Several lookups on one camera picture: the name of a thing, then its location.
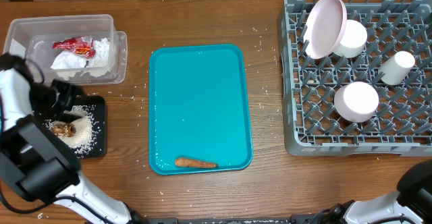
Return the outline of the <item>brown food scrap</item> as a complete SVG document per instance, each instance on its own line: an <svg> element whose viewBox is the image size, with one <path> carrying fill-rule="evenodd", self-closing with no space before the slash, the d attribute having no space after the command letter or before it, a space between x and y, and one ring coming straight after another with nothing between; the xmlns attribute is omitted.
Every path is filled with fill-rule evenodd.
<svg viewBox="0 0 432 224"><path fill-rule="evenodd" d="M57 122L51 127L51 132L56 136L72 137L76 133L75 127L70 123Z"/></svg>

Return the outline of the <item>red snack wrapper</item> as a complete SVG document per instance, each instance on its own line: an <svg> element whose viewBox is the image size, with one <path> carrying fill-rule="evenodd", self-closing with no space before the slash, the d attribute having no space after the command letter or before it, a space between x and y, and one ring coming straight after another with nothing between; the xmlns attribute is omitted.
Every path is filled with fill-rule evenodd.
<svg viewBox="0 0 432 224"><path fill-rule="evenodd" d="M63 41L54 42L53 49L65 49L83 57L94 57L96 50L91 36L77 36Z"/></svg>

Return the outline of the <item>white tissue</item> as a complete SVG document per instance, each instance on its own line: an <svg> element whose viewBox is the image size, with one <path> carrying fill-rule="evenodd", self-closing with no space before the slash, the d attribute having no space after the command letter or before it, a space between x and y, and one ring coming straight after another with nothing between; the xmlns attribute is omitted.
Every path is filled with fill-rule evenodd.
<svg viewBox="0 0 432 224"><path fill-rule="evenodd" d="M103 67L108 63L110 42L108 38L94 41L94 57L86 62L85 67Z"/></svg>

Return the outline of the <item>orange carrot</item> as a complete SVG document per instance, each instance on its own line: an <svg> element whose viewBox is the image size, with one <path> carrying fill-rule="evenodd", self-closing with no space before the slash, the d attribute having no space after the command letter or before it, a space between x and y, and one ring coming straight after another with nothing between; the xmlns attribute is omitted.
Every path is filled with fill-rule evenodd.
<svg viewBox="0 0 432 224"><path fill-rule="evenodd" d="M213 169L217 168L218 164L199 161L196 159L178 158L175 160L175 166L177 167L189 167L189 168L202 168L202 169Z"/></svg>

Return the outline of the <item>large white plate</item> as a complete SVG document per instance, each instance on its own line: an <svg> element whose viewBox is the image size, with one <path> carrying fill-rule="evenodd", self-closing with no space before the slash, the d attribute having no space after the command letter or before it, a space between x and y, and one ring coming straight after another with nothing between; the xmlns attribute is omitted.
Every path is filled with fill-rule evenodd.
<svg viewBox="0 0 432 224"><path fill-rule="evenodd" d="M342 0L318 0L306 21L305 52L312 59L330 55L346 29L347 11Z"/></svg>

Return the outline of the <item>light green bowl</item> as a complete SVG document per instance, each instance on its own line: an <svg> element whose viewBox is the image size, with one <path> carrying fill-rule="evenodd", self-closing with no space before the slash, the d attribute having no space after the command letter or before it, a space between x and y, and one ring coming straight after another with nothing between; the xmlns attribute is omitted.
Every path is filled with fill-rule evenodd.
<svg viewBox="0 0 432 224"><path fill-rule="evenodd" d="M367 29L356 20L347 20L344 35L333 53L340 57L356 57L364 50L366 41Z"/></svg>

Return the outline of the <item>white paper cup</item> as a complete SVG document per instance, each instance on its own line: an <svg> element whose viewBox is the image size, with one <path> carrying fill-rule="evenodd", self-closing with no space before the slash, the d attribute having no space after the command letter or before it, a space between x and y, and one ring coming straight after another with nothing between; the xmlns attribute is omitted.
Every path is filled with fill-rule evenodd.
<svg viewBox="0 0 432 224"><path fill-rule="evenodd" d="M414 56L406 51L399 51L389 58L378 70L383 72L381 81L388 85L400 84L415 65Z"/></svg>

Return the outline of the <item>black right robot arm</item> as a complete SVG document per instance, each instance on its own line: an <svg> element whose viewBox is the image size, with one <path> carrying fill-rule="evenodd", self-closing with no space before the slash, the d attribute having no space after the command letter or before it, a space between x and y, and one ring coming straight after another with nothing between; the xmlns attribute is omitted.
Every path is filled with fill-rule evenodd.
<svg viewBox="0 0 432 224"><path fill-rule="evenodd" d="M430 223L431 161L410 168L396 191L368 201L350 200L317 213L310 223Z"/></svg>

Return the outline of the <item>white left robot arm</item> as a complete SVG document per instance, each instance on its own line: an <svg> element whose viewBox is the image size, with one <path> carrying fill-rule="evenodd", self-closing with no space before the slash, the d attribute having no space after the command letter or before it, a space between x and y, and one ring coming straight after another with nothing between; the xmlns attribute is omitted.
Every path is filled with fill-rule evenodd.
<svg viewBox="0 0 432 224"><path fill-rule="evenodd" d="M71 110L84 94L81 87L35 82L27 64L17 55L1 56L1 180L25 201L66 207L89 223L147 223L95 186L70 147L43 123Z"/></svg>

